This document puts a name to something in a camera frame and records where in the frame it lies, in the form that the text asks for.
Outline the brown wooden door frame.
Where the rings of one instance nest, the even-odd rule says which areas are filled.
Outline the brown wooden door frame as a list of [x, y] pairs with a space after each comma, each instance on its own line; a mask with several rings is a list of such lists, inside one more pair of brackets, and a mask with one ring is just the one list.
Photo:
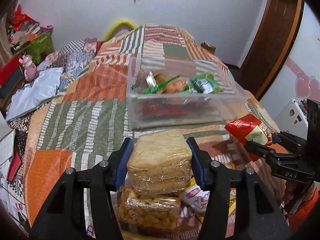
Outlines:
[[267, 0], [238, 83], [260, 100], [287, 59], [303, 16], [304, 0]]

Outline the red white chip bag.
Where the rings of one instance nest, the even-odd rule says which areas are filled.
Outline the red white chip bag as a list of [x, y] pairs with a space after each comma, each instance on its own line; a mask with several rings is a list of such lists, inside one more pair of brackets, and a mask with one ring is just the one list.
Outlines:
[[272, 144], [272, 134], [268, 127], [255, 115], [249, 113], [225, 125], [227, 130], [243, 146], [253, 141], [264, 146]]

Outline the red flat box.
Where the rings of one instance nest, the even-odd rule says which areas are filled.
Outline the red flat box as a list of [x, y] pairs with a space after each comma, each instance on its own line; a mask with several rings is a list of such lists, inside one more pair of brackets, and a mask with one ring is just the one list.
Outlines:
[[20, 79], [23, 78], [23, 73], [21, 71], [20, 66], [21, 64], [19, 62], [18, 56], [14, 56], [10, 59], [7, 65], [1, 68], [1, 99], [6, 98], [11, 92], [11, 90], [18, 84]]

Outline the clear bag brown snacks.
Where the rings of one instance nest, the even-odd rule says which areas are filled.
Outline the clear bag brown snacks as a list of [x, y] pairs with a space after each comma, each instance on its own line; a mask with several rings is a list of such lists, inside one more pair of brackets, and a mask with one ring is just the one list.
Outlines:
[[165, 72], [139, 72], [133, 85], [132, 92], [138, 94], [177, 94], [189, 89], [191, 80], [180, 75], [167, 75]]

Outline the green pea snack bag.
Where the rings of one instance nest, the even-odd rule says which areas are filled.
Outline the green pea snack bag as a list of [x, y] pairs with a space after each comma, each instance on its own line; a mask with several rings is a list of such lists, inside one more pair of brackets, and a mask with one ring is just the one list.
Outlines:
[[196, 77], [186, 79], [184, 92], [199, 94], [217, 94], [223, 91], [223, 88], [214, 80], [214, 75], [202, 73]]

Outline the pink plush toy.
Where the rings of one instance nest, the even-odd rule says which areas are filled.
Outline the pink plush toy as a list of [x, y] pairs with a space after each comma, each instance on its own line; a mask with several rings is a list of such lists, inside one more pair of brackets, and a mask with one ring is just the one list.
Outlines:
[[24, 78], [28, 83], [33, 82], [38, 77], [38, 72], [33, 59], [30, 55], [23, 55], [19, 59], [20, 64], [24, 69]]

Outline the yellow curved headboard tube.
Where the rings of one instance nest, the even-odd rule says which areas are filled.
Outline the yellow curved headboard tube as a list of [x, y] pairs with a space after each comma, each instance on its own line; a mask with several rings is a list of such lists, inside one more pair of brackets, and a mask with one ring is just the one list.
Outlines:
[[128, 18], [120, 18], [117, 20], [116, 23], [114, 23], [104, 34], [102, 41], [106, 42], [109, 41], [113, 35], [118, 31], [119, 28], [126, 28], [129, 30], [135, 30], [137, 25], [132, 21], [129, 20]]

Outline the clear plastic storage bin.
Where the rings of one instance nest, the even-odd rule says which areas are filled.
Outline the clear plastic storage bin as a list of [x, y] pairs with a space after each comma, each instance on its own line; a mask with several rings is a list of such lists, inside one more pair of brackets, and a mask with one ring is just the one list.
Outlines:
[[[214, 75], [223, 88], [217, 94], [181, 92], [177, 94], [138, 94], [131, 91], [139, 72], [160, 71], [167, 75], [196, 77]], [[177, 60], [133, 56], [127, 75], [127, 113], [130, 129], [202, 124], [239, 118], [249, 94], [237, 84], [224, 66], [205, 60]]]

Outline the brown cardboard box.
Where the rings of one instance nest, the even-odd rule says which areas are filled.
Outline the brown cardboard box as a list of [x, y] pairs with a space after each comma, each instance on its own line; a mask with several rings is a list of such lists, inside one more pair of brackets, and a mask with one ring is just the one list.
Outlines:
[[216, 51], [216, 47], [215, 46], [211, 46], [209, 44], [207, 44], [206, 42], [201, 43], [201, 47], [205, 50], [207, 50], [208, 52], [210, 52], [211, 54], [215, 54]]

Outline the checkered patterned pillow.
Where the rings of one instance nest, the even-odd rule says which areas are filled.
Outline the checkered patterned pillow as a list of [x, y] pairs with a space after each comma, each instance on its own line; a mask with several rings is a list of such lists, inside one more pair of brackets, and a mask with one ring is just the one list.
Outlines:
[[64, 90], [73, 82], [91, 62], [97, 53], [96, 38], [86, 38], [80, 41], [70, 41], [58, 51], [50, 53], [37, 66], [41, 72], [49, 68], [63, 68], [59, 90]]

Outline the white refrigerator with stickers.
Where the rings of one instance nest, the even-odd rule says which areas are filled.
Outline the white refrigerator with stickers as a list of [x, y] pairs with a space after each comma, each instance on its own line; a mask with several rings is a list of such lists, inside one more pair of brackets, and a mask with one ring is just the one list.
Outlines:
[[282, 131], [306, 138], [308, 123], [296, 111], [304, 99], [319, 101], [319, 20], [306, 3], [293, 47], [260, 102]]

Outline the fried snack clear bag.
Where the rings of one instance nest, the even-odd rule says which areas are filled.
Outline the fried snack clear bag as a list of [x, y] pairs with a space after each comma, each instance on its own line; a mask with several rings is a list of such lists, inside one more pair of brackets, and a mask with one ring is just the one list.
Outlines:
[[175, 230], [180, 209], [177, 197], [148, 196], [124, 187], [118, 202], [118, 219], [143, 228]]

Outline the sliced bread loaf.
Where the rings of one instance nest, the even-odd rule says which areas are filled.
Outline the sliced bread loaf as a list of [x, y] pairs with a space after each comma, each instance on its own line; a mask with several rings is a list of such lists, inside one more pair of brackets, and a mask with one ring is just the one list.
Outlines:
[[141, 135], [127, 162], [132, 187], [141, 194], [168, 194], [190, 186], [192, 152], [183, 134], [169, 129]]

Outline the white plastic mailer bag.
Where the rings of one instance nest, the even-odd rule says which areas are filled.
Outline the white plastic mailer bag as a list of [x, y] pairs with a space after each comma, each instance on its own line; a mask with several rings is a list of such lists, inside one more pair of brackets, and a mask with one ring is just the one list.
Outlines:
[[32, 84], [19, 89], [12, 97], [6, 121], [19, 118], [40, 107], [56, 96], [63, 68], [50, 68], [40, 72]]

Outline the white red snack packet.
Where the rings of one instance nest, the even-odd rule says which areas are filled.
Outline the white red snack packet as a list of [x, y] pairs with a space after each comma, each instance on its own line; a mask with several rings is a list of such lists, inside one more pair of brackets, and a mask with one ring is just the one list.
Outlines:
[[190, 206], [196, 213], [203, 215], [207, 208], [209, 194], [209, 191], [201, 190], [194, 178], [191, 178], [189, 187], [177, 193], [184, 204]]

